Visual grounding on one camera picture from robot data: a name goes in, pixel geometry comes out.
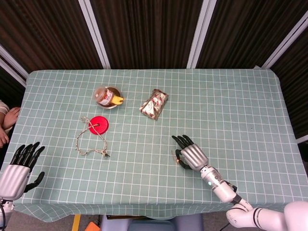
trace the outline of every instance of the red lid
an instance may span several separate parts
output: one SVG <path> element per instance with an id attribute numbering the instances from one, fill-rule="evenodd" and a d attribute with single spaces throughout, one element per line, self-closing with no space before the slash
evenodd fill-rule
<path id="1" fill-rule="evenodd" d="M 90 121 L 91 121 L 93 126 L 96 125 L 96 124 L 99 124 L 99 126 L 94 126 L 95 130 L 99 134 L 103 134 L 103 133 L 105 133 L 108 130 L 109 123 L 108 123 L 108 120 L 105 117 L 103 117 L 103 116 L 96 116 L 96 117 L 93 117 Z M 90 124 L 89 124 L 89 128 L 90 128 L 89 129 L 90 132 L 92 132 L 93 134 L 97 135 L 97 133 L 94 131 L 94 129 L 91 128 Z"/>

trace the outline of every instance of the foil package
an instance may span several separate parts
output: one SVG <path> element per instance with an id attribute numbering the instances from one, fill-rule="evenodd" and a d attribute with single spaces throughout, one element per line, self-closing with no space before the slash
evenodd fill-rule
<path id="1" fill-rule="evenodd" d="M 139 108 L 139 110 L 147 117 L 157 120 L 167 99 L 168 95 L 166 93 L 159 89 L 154 89 L 151 97 Z"/>

